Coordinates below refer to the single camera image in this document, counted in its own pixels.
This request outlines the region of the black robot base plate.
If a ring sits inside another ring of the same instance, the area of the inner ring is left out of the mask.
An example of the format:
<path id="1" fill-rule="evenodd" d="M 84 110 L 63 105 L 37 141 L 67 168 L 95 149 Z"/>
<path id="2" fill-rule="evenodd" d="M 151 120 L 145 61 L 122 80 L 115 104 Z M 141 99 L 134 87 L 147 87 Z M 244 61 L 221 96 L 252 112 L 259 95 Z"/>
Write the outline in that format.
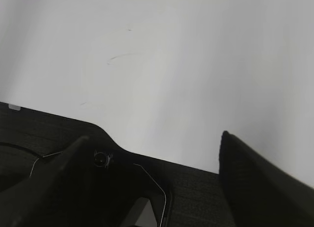
<path id="1" fill-rule="evenodd" d="M 233 227 L 217 174 L 135 154 L 91 123 L 0 105 L 0 193 L 88 139 L 83 227 Z"/>

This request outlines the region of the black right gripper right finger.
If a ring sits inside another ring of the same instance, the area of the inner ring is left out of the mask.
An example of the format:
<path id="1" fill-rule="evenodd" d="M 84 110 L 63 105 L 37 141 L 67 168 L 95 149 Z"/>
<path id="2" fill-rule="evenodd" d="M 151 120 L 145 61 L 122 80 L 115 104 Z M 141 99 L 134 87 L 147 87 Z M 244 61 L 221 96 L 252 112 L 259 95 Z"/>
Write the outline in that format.
<path id="1" fill-rule="evenodd" d="M 312 227 L 314 190 L 224 131 L 219 180 L 238 227 Z"/>

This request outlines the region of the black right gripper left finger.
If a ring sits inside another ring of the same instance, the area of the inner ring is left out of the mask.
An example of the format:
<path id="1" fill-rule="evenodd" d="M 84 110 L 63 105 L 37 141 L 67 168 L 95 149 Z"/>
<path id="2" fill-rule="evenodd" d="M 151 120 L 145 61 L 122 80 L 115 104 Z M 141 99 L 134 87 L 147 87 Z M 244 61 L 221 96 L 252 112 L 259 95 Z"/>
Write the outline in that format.
<path id="1" fill-rule="evenodd" d="M 1 192 L 2 227 L 82 227 L 86 222 L 84 171 L 88 137 L 71 144 L 31 177 Z"/>

